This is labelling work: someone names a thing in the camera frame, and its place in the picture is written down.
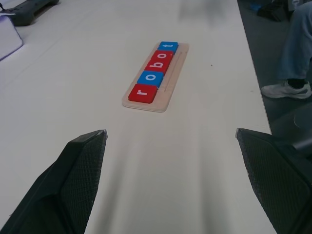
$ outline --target white table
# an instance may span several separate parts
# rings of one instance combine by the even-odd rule
[[[0,62],[0,227],[77,136],[107,129],[87,234],[274,234],[236,128],[270,132],[236,0],[63,0]],[[165,113],[121,106],[153,46],[190,50]]]

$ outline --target white shoe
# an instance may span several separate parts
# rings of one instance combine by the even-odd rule
[[[287,81],[268,85],[261,88],[261,92],[264,96],[269,98],[296,98],[296,99],[305,99],[312,95],[311,87],[309,82],[307,82],[303,88],[295,89],[292,88]]]

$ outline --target black device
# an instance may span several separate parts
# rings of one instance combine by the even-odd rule
[[[238,129],[253,191],[278,234],[312,233],[312,158],[269,134]]]
[[[70,141],[43,172],[0,234],[82,234],[98,192],[105,130]]]
[[[14,8],[2,8],[0,13],[15,14],[7,15],[14,26],[27,26],[34,21],[36,14],[40,12],[40,10],[49,5],[56,5],[58,2],[59,0],[26,0]]]

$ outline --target wooden tile holder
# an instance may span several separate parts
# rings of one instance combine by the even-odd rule
[[[129,108],[135,108],[145,111],[154,111],[154,112],[165,112],[169,101],[171,99],[172,93],[174,92],[177,79],[179,78],[181,69],[183,67],[183,63],[185,61],[185,58],[187,56],[187,53],[189,51],[189,45],[186,43],[179,43],[179,46],[177,48],[177,51],[171,60],[171,63],[169,65],[169,68],[166,72],[166,75],[158,89],[158,92],[156,94],[156,97],[151,104],[147,103],[141,103],[141,102],[135,102],[135,101],[129,101],[128,96],[133,89],[134,85],[137,83],[137,80],[139,79],[140,75],[144,71],[147,63],[150,61],[152,55],[157,50],[159,46],[159,43],[153,48],[152,52],[144,62],[143,66],[141,67],[139,73],[131,83],[129,89],[125,93],[125,95],[122,98],[122,105]]]

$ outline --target leg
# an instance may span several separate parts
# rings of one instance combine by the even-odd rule
[[[312,58],[312,2],[299,6],[293,16],[288,37],[281,55],[277,78],[284,83],[261,88],[270,98],[305,99],[312,95],[305,81]]]
[[[312,58],[312,2],[295,10],[280,59],[278,79],[305,79]]]

